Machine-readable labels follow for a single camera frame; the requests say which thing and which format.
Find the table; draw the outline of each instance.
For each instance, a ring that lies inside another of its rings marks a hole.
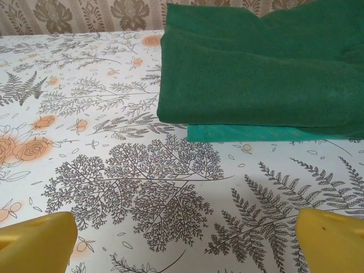
[[[308,272],[297,213],[363,218],[363,143],[188,143],[156,117],[162,34],[0,40],[0,227],[71,211],[67,273]]]

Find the green fabric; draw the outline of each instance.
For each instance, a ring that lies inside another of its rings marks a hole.
[[[252,125],[188,125],[187,141],[233,142],[233,141],[308,141],[342,139],[306,133],[294,127]]]
[[[241,8],[168,5],[162,122],[363,138],[363,102],[363,0],[317,0],[261,19]]]

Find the yellow object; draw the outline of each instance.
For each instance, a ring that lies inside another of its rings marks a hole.
[[[364,221],[300,210],[296,235],[311,273],[364,273]]]
[[[64,273],[77,239],[72,213],[58,212],[0,229],[1,273]]]

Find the rose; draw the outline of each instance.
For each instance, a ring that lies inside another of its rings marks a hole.
[[[142,40],[142,43],[146,47],[157,47],[160,46],[161,35],[147,36]]]
[[[55,117],[49,115],[43,118],[40,118],[39,121],[37,121],[36,123],[34,123],[34,126],[36,129],[42,129],[44,127],[48,127],[49,125],[51,125],[52,123],[54,123],[55,121]]]
[[[0,166],[4,163],[15,147],[15,143],[11,138],[0,139]]]
[[[32,140],[21,144],[13,149],[13,154],[17,159],[29,161],[36,159],[44,154],[48,144],[43,140]]]

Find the folded green cloth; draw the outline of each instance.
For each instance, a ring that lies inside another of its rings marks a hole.
[[[241,8],[168,5],[162,122],[363,138],[363,102],[363,0],[317,0],[261,19]]]
[[[253,125],[188,125],[187,141],[308,141],[342,139],[341,136],[318,135],[294,127]]]

